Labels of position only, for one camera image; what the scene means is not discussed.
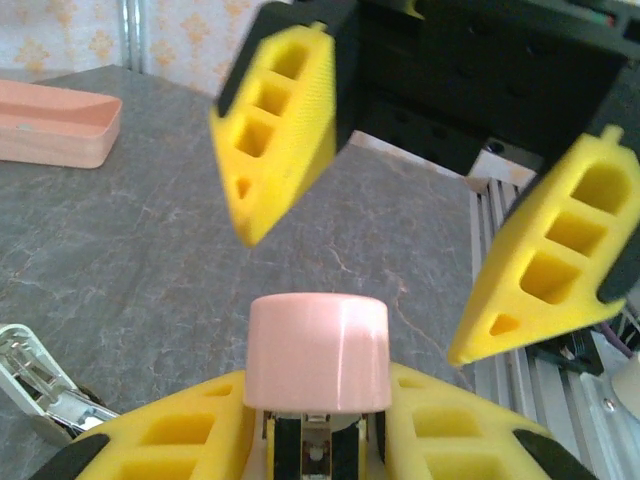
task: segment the cable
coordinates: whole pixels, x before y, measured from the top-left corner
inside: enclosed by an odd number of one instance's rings
[[[607,339],[607,341],[611,345],[616,347],[618,350],[620,350],[620,352],[622,352],[622,354],[625,357],[627,357],[627,358],[632,358],[633,357],[633,352],[631,351],[631,349],[629,347],[627,347],[624,344],[624,342],[617,337],[616,333],[611,329],[611,327],[609,326],[608,323],[602,322],[600,324],[600,331],[602,332],[604,337]]]

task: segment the pink cap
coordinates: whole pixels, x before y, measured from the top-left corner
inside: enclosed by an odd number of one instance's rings
[[[245,404],[274,412],[367,413],[391,405],[387,307],[373,298],[286,293],[251,304]]]

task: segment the yellow foam pad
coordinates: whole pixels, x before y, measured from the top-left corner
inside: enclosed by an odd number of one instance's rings
[[[261,41],[226,116],[210,126],[237,235],[255,246],[336,155],[334,39],[323,25]]]
[[[613,317],[597,290],[640,221],[640,166],[622,131],[582,135],[498,231],[449,361],[465,364]]]
[[[255,419],[243,394],[244,372],[234,372],[92,428],[78,440],[111,440],[78,480],[240,478]]]
[[[548,480],[513,430],[550,434],[483,398],[392,365],[386,467],[394,480]]]

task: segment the gray marble table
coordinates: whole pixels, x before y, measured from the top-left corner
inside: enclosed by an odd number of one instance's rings
[[[462,181],[350,146],[250,251],[227,217],[210,98],[117,67],[47,83],[122,98],[122,131],[98,170],[0,162],[0,322],[31,327],[111,409],[242,368],[250,302],[289,291],[383,300],[395,361],[472,388],[445,361],[471,288]],[[0,392],[0,478],[54,451]]]

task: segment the table surface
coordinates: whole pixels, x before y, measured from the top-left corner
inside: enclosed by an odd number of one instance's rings
[[[254,250],[230,225],[211,99],[118,67],[49,85],[122,98],[106,163],[0,162],[0,311],[34,330],[117,412],[244,366],[252,300],[291,291],[376,297],[394,361],[471,389],[445,354],[471,289],[461,180],[349,146]],[[0,478],[55,448],[0,393]]]

